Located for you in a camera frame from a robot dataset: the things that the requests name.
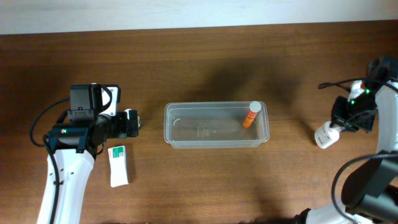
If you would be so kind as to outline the white green medicine box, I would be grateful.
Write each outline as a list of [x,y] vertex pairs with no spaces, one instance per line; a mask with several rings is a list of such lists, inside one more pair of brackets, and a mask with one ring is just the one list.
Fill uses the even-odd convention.
[[129,184],[127,173],[126,147],[116,146],[108,149],[110,164],[110,186],[115,188]]

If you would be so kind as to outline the orange tube white cap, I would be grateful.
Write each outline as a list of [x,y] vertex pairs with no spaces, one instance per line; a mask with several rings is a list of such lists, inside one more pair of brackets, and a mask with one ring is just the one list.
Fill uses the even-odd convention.
[[252,101],[249,104],[248,113],[243,121],[244,128],[250,128],[252,123],[254,122],[258,112],[260,112],[262,105],[258,101]]

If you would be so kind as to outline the white plastic bottle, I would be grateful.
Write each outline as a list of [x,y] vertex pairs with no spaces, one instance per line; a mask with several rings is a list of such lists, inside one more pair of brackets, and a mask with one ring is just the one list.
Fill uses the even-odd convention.
[[343,127],[327,121],[315,131],[315,142],[321,149],[326,149],[339,140],[342,130]]

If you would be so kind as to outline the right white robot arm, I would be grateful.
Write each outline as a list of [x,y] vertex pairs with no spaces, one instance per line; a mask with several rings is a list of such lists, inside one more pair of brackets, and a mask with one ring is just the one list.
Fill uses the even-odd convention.
[[370,132],[377,119],[376,152],[342,165],[332,182],[331,203],[304,210],[292,223],[397,223],[397,187],[391,184],[397,178],[397,59],[375,59],[364,78],[349,82],[349,95],[336,98],[315,141],[326,149],[342,132]]

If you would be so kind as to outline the dark brown bottle white cap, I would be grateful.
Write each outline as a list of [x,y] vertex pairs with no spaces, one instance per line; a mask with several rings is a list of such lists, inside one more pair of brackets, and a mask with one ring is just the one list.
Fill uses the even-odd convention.
[[142,121],[138,114],[138,111],[132,109],[126,109],[124,112],[126,113],[126,117],[130,127],[132,129],[140,130]]

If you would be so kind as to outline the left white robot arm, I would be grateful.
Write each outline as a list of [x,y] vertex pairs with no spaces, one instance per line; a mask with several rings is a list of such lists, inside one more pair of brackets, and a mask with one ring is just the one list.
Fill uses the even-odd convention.
[[118,85],[73,85],[70,107],[43,136],[47,180],[38,223],[79,223],[90,173],[109,139],[135,138],[141,120],[136,110],[118,111]]

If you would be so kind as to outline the clear plastic container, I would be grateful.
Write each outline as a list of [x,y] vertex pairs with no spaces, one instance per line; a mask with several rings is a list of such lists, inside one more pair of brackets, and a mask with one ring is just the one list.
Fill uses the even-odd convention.
[[164,112],[164,140],[174,149],[259,147],[271,136],[267,106],[249,128],[243,121],[248,101],[169,103]]

